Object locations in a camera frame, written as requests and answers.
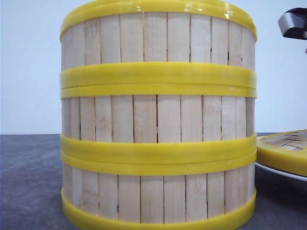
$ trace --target vertical bamboo strip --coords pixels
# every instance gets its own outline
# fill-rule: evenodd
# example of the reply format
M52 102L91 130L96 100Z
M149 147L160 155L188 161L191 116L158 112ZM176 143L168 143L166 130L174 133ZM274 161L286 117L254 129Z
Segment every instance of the vertical bamboo strip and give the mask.
M242 65L244 68L255 71L255 38L247 28L243 28L242 34ZM246 136L254 135L255 125L255 99L246 98ZM255 164L248 165L248 199L254 195Z
M190 61L210 63L211 20L208 16L190 16ZM189 103L181 102L182 141L202 141L202 96L195 96ZM207 174L186 176L186 221L207 218Z
M119 15L100 19L101 63L120 62ZM112 142L111 96L95 98L96 141ZM108 219L118 219L118 176L99 174L99 213Z
M72 29L67 30L62 37L62 71L69 66L70 51L72 45ZM66 137L70 137L70 98L62 99L62 133ZM72 168L69 165L62 164L63 168L63 188L67 199L72 202Z
M85 38L84 23L72 27L70 68L84 66ZM71 138L80 139L80 98L71 98ZM83 209L83 172L72 168L73 205Z
M228 31L228 52L229 59L228 65L230 66L242 66L242 27L239 24L229 22ZM231 118L235 120L229 120L231 124L231 133L228 138L244 138L246 130L246 110L245 110L245 97L227 97L231 98L232 111ZM241 186L239 176L241 169L233 169L225 172L225 213L231 212L239 207L239 197Z
M144 13L144 61L166 61L166 13ZM157 142L156 96L134 96L135 142ZM163 223L163 177L141 176L141 223Z
M100 63L99 20L84 23L85 65ZM80 98L81 139L95 141L95 98ZM84 210L98 215L98 173L83 171Z
M189 14L167 15L167 61L189 62ZM180 142L180 95L158 96L159 142ZM164 223L186 220L185 176L164 177Z
M217 64L227 65L228 53L228 22L222 19L212 17L211 23L211 62ZM207 122L215 122L215 131L211 135L210 140L221 139L221 126L222 126L222 101L220 96L207 97L205 107L213 105L215 113L220 113L218 117L212 118L212 114L207 113L205 118ZM204 126L206 135L211 128ZM224 214L224 172L214 172L207 174L207 203L208 203L208 218Z
M121 62L143 62L142 13L120 16L120 47ZM116 113L121 113L117 115L117 120L113 120L113 127L115 124L118 126L118 131L124 137L122 142L133 142L133 97L114 96L112 99L113 118ZM118 219L140 222L139 176L118 176Z

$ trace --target metal object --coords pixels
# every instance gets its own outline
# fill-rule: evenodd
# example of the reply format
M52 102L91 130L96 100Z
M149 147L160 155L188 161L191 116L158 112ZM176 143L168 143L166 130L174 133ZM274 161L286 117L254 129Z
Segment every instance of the metal object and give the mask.
M307 8L294 8L278 20L284 37L307 40Z

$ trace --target white wall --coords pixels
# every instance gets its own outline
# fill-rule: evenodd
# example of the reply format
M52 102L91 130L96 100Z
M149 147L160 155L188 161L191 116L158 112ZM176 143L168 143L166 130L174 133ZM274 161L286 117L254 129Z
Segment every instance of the white wall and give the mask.
M59 28L87 0L1 0L1 133L61 131ZM307 128L307 41L283 38L277 21L306 0L229 0L258 30L256 131Z

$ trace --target woven bamboo lid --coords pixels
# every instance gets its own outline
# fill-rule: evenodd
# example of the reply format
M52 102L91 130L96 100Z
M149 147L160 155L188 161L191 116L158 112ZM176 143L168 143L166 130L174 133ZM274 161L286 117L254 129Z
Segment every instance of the woven bamboo lid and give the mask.
M307 130L260 137L257 149L259 163L307 176Z

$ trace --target yellow plastic rim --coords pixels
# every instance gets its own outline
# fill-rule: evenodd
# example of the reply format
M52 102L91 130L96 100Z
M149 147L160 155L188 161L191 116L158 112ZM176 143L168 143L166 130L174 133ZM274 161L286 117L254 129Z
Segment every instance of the yellow plastic rim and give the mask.
M245 205L218 217L174 224L140 224L106 219L83 212L67 201L63 189L61 195L64 215L72 224L82 230L234 230L245 224L253 216L256 201L255 192Z
M274 137L280 134L289 134L299 131L302 130L278 133L257 138L257 161L260 164L267 165L275 169L307 176L307 148L301 151L293 151L279 148L261 141L267 137Z
M119 175L189 175L226 171L256 160L256 136L185 143L110 143L61 136L61 160Z
M60 75L61 98L131 94L256 97L256 74L207 63L133 62L90 65Z
M181 12L222 18L248 28L257 39L251 17L240 8L220 0L96 0L65 17L60 37L69 27L92 18L137 12Z

